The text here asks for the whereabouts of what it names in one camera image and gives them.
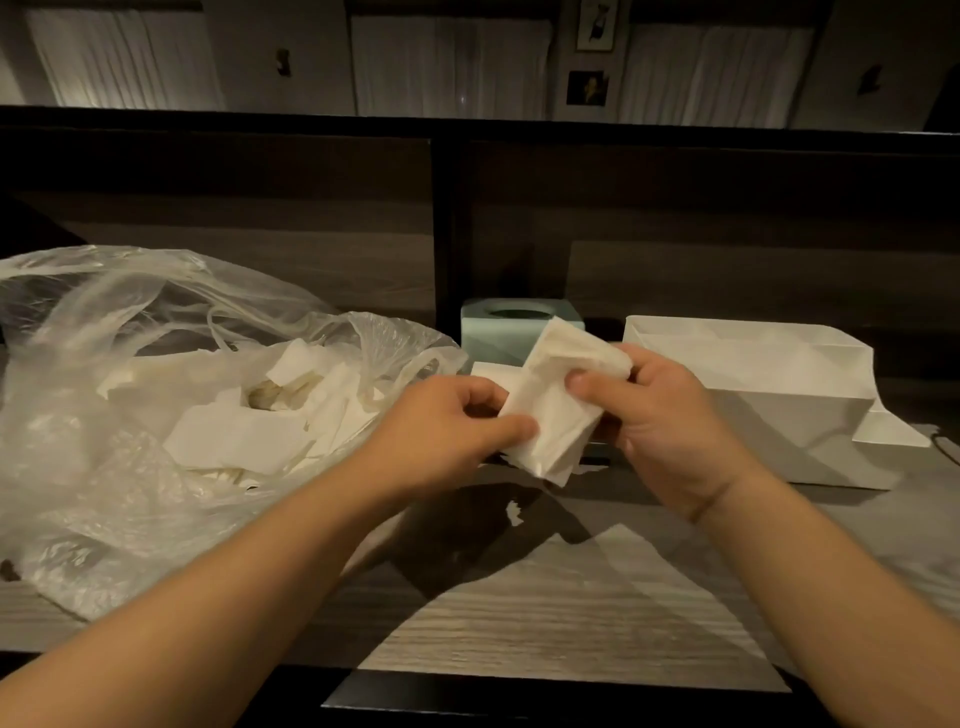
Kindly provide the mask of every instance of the plastic bag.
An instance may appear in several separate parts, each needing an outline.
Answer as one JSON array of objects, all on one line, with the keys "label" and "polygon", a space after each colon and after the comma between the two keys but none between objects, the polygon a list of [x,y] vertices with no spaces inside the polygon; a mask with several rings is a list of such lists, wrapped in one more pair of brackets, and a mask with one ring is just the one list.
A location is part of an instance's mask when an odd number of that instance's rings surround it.
[{"label": "plastic bag", "polygon": [[335,345],[355,355],[359,399],[378,411],[410,381],[456,373],[467,359],[431,328],[336,314],[295,285],[189,251],[83,246],[0,261],[0,325],[10,350],[0,557],[87,619],[224,540],[359,442],[248,491],[183,470],[97,392],[132,357],[294,338]]}]

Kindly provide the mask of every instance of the desk surface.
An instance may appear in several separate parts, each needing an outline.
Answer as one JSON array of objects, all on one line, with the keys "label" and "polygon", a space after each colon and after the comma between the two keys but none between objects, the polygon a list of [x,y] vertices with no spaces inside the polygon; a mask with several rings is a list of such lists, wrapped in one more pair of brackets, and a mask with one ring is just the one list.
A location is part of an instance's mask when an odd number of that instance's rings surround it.
[{"label": "desk surface", "polygon": [[[736,579],[625,468],[558,497],[504,466],[476,482],[373,534],[286,662],[787,690],[773,665],[792,667]],[[802,490],[960,618],[960,468],[945,459],[889,493]],[[0,583],[0,650],[42,651],[81,628],[29,585]]]}]

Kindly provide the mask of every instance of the person's right hand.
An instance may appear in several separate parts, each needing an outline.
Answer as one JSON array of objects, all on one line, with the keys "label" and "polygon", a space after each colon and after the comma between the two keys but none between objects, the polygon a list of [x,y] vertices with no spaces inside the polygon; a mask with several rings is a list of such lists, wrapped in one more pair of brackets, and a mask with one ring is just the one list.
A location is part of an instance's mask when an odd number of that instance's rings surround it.
[{"label": "person's right hand", "polygon": [[619,420],[612,441],[668,508],[696,522],[734,483],[763,466],[737,439],[685,366],[631,344],[629,380],[574,372],[567,390]]}]

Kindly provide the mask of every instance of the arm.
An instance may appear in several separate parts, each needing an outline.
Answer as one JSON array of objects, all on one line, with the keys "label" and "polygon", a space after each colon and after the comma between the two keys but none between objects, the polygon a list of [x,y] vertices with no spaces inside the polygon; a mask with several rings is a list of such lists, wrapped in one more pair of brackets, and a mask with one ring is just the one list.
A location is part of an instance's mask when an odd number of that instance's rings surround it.
[{"label": "arm", "polygon": [[367,443],[261,518],[0,682],[0,726],[230,725],[366,534],[536,433],[487,379],[410,387]]},{"label": "arm", "polygon": [[687,369],[622,348],[632,381],[580,373],[570,392],[619,418],[616,444],[706,532],[831,712],[850,725],[955,725],[960,626],[766,471]]}]

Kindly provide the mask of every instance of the open cardboard box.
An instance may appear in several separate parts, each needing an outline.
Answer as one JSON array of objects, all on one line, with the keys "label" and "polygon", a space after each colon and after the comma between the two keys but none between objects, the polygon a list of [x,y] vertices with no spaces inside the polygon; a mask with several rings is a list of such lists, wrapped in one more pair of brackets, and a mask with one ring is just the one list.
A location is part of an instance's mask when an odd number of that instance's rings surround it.
[{"label": "open cardboard box", "polygon": [[889,490],[936,460],[880,401],[874,350],[837,328],[628,316],[623,340],[689,368],[786,480]]}]

